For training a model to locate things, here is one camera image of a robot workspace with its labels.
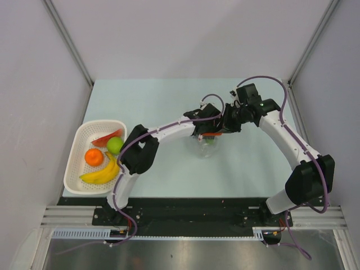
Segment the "clear zip top bag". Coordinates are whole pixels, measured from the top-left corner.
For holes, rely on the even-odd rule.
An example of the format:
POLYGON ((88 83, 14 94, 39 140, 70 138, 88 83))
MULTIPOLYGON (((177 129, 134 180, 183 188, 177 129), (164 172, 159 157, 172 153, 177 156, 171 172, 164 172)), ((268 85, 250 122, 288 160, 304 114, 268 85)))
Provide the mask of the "clear zip top bag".
POLYGON ((219 136, 191 136, 186 139, 186 147, 188 151, 196 156, 197 158, 210 158, 219 150, 219 136), (216 145, 207 145, 206 139, 215 139, 217 140, 216 145))

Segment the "fake green apple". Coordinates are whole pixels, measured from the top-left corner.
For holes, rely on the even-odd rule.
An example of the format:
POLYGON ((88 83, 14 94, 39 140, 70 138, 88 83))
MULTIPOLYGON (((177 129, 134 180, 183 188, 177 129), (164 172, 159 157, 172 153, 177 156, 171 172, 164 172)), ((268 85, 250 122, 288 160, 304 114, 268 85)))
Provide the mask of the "fake green apple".
POLYGON ((106 144, 106 148, 108 152, 112 153, 113 155, 119 155, 120 150, 123 146, 123 140, 120 137, 113 137, 108 140, 106 144))

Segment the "fake watermelon slice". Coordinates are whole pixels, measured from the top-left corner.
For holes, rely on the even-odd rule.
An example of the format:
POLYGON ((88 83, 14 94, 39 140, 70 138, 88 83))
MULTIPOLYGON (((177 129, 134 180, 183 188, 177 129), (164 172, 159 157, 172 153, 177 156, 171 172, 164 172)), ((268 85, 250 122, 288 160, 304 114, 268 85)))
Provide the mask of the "fake watermelon slice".
POLYGON ((114 137, 121 137, 123 134, 123 130, 122 129, 118 129, 106 136, 100 137, 94 141, 92 141, 92 145, 95 147, 106 147, 108 141, 114 137))

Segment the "fake yellow banana bunch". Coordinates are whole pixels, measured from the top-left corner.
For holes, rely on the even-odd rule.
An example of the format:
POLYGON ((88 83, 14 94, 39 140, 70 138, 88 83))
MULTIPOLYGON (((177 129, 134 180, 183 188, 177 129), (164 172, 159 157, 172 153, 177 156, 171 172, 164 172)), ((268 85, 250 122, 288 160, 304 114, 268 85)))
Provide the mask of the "fake yellow banana bunch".
POLYGON ((113 154, 105 152, 105 155, 109 158, 109 163, 103 170, 99 170, 93 173, 87 173, 81 175, 79 178, 88 184, 102 185, 112 181, 120 172, 120 166, 116 162, 113 154))

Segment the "fake orange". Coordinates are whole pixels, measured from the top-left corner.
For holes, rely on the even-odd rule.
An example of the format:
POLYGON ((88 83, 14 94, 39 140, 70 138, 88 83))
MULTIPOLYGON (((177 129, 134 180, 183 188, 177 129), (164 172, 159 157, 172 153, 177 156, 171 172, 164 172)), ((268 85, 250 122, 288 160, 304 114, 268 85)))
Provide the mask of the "fake orange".
POLYGON ((104 155, 99 149, 91 148, 85 153, 84 159, 89 166, 97 167, 104 162, 104 155))

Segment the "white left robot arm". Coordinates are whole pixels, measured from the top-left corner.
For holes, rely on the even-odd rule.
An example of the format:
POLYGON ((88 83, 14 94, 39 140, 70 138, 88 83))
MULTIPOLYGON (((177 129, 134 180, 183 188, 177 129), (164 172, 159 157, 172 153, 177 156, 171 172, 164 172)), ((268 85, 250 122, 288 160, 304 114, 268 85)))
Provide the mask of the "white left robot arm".
POLYGON ((154 129, 147 129, 141 124, 134 127, 118 157, 121 172, 113 191, 107 196, 109 207, 104 215, 107 221, 113 225, 123 221, 123 209, 128 204, 133 186, 138 177, 153 165, 161 143, 211 133, 218 128, 221 112, 205 116, 202 113, 201 110, 190 111, 178 120, 154 129))

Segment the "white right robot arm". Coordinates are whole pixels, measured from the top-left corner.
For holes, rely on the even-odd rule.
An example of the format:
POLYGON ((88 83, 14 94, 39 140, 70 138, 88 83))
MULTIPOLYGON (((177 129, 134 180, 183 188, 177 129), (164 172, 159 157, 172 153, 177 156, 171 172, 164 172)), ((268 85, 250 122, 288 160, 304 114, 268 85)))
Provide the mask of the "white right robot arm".
POLYGON ((223 112, 223 127, 237 132, 242 124, 254 123, 265 132, 287 159, 292 173, 282 191, 269 197, 259 212, 260 221, 274 225, 280 213, 295 209, 322 196, 324 213, 329 205, 335 161, 331 155, 321 155, 290 127, 281 108, 272 99, 254 103, 227 103, 223 112))

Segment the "fake green leaf vegetable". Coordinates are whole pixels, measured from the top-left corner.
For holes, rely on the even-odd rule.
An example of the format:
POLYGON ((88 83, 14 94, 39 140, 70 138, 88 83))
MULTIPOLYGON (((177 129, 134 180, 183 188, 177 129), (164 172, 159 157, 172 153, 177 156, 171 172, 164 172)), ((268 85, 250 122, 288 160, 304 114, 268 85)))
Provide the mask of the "fake green leaf vegetable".
POLYGON ((207 145, 216 145, 217 140, 216 139, 206 139, 205 140, 207 145))

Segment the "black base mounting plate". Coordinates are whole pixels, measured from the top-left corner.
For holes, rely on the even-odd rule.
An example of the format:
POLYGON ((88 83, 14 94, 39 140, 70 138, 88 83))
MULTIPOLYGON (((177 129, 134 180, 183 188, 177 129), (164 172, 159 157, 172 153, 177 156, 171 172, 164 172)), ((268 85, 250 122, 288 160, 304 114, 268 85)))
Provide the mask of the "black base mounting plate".
POLYGON ((293 225, 291 213, 265 215, 264 197, 131 198, 117 212, 105 198, 61 197, 59 206, 95 206, 93 226, 111 226, 147 237, 241 237, 254 227, 276 230, 293 225))

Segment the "white perforated plastic basket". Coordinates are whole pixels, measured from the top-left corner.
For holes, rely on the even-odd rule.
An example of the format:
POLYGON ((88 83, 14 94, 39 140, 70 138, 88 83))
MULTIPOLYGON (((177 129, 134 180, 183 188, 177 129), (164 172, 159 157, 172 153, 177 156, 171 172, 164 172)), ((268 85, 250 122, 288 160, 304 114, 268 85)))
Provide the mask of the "white perforated plastic basket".
POLYGON ((122 140, 126 140, 126 125, 118 120, 93 120, 82 124, 78 128, 64 174, 64 187, 71 197, 102 196, 113 188, 116 182, 115 178, 104 184, 90 184, 85 183, 80 179, 80 176, 96 172, 107 166, 108 158, 105 158, 99 166, 90 166, 86 163, 84 156, 89 149, 94 148, 92 141, 107 136, 118 129, 122 130, 122 140))

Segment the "aluminium frame rail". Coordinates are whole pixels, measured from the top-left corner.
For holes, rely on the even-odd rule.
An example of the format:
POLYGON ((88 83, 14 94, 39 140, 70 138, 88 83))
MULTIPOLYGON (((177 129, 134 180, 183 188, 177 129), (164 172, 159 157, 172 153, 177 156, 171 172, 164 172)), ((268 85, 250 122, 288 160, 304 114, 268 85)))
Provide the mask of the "aluminium frame rail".
MULTIPOLYGON (((90 228, 95 206, 47 206, 40 222, 43 228, 90 228)), ((296 230, 345 230, 348 228, 341 207, 330 207, 324 214, 301 207, 291 212, 296 230)))

